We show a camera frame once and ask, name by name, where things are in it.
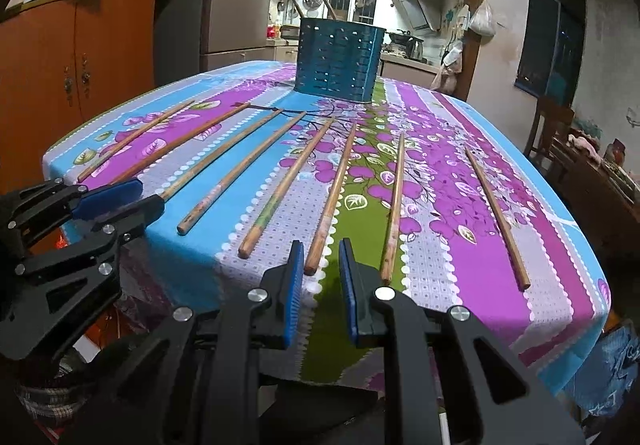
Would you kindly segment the kitchen range hood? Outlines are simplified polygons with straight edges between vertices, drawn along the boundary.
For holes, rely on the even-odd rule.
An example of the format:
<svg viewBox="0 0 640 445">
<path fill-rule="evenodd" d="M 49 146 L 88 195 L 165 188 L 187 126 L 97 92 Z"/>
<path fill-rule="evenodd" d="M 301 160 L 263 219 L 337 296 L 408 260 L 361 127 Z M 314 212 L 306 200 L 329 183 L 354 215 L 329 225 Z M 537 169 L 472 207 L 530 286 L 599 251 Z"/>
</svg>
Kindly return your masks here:
<svg viewBox="0 0 640 445">
<path fill-rule="evenodd" d="M 436 35 L 442 22 L 442 0 L 394 0 L 412 32 Z"/>
</svg>

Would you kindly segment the colourful floral tablecloth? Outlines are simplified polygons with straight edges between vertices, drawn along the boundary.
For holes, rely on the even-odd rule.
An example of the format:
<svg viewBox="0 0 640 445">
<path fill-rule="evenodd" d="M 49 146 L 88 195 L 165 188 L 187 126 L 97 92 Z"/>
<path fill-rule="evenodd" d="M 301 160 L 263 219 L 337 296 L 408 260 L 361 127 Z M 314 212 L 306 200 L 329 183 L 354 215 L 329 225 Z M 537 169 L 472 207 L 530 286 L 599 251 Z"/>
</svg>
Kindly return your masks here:
<svg viewBox="0 0 640 445">
<path fill-rule="evenodd" d="M 122 253 L 130 317 L 180 305 L 207 312 L 234 289 L 250 289 L 282 264 L 291 243 L 309 246 L 353 124 L 357 131 L 332 226 L 314 275 L 303 281 L 297 337 L 262 360 L 269 375 L 349 387 L 381 387 L 382 355 L 350 343 L 338 272 L 338 244 L 379 267 L 406 135 L 399 238 L 392 285 L 416 304 L 468 307 L 551 391 L 559 391 L 599 339 L 610 289 L 586 237 L 539 171 L 472 106 L 413 84 L 382 79 L 368 104 L 294 90 L 295 68 L 249 62 L 186 78 L 94 118 L 43 155 L 47 178 L 96 188 L 179 136 L 250 106 L 196 135 L 141 171 L 156 195 L 187 165 L 265 118 L 272 119 L 208 166 L 165 204 L 160 220 Z M 177 225 L 255 147 L 297 114 L 306 115 L 271 145 L 206 211 L 186 236 Z M 248 259 L 239 246 L 306 144 L 332 126 L 299 171 Z M 530 287 L 518 289 L 509 254 L 480 181 L 485 172 L 511 225 Z"/>
</svg>

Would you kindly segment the orange wooden cabinet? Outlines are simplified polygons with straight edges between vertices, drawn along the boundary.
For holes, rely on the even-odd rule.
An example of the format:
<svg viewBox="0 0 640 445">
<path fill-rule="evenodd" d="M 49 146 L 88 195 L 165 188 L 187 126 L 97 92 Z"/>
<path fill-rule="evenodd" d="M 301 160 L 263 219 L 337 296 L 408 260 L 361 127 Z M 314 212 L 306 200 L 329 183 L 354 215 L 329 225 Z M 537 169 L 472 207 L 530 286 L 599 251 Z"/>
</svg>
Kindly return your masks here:
<svg viewBox="0 0 640 445">
<path fill-rule="evenodd" d="M 1 13 L 1 189 L 84 122 L 154 87 L 154 26 L 170 0 L 35 0 Z"/>
</svg>

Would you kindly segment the blue perforated utensil holder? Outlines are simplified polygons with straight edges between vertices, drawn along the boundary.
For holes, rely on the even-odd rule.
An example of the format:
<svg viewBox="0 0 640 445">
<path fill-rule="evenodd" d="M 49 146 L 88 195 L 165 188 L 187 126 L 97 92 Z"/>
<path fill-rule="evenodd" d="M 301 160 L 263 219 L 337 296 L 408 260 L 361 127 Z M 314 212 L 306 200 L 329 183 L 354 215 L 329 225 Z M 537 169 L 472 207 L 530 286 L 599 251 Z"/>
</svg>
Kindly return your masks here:
<svg viewBox="0 0 640 445">
<path fill-rule="evenodd" d="M 386 30 L 362 23 L 303 18 L 294 90 L 370 103 Z"/>
</svg>

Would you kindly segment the wooden chair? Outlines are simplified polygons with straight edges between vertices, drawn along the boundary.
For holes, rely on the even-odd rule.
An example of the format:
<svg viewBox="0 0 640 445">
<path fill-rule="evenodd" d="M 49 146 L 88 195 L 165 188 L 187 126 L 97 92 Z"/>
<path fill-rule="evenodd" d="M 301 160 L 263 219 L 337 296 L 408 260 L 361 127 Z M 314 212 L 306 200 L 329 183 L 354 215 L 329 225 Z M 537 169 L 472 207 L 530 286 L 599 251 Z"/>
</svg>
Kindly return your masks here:
<svg viewBox="0 0 640 445">
<path fill-rule="evenodd" d="M 573 109 L 558 104 L 550 96 L 538 98 L 533 124 L 525 144 L 525 157 L 540 168 L 544 159 L 550 159 L 555 135 L 567 135 L 574 117 Z"/>
</svg>

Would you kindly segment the dark wooden side table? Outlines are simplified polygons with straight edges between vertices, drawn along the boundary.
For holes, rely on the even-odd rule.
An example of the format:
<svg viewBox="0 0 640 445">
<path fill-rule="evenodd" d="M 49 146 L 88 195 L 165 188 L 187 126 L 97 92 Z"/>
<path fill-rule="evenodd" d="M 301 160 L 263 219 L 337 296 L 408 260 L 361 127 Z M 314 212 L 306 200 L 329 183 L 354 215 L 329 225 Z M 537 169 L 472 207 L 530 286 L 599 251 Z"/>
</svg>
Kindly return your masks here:
<svg viewBox="0 0 640 445">
<path fill-rule="evenodd" d="M 555 191 L 572 213 L 615 283 L 639 281 L 639 209 L 616 190 L 610 177 L 582 153 L 554 140 L 549 155 L 560 167 Z"/>
</svg>

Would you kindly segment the white plastic bag hanging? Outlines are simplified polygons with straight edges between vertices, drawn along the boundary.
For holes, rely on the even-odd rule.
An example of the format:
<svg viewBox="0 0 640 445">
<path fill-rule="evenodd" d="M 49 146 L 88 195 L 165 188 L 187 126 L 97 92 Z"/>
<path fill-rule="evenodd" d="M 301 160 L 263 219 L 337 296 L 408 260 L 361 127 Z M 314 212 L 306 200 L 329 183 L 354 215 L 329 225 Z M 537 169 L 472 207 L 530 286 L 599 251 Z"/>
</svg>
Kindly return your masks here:
<svg viewBox="0 0 640 445">
<path fill-rule="evenodd" d="M 495 35 L 494 14 L 487 0 L 484 0 L 472 15 L 469 28 L 482 37 L 492 38 Z"/>
</svg>

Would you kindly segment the dark blue wall window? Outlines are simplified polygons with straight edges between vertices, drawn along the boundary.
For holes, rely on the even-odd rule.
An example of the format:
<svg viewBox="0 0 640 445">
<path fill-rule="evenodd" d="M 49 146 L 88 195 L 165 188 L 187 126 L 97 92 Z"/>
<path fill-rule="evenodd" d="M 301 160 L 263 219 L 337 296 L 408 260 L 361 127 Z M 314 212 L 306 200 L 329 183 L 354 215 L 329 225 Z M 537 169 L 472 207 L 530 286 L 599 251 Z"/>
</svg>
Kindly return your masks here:
<svg viewBox="0 0 640 445">
<path fill-rule="evenodd" d="M 586 0 L 529 0 L 515 87 L 573 104 L 582 66 Z"/>
</svg>

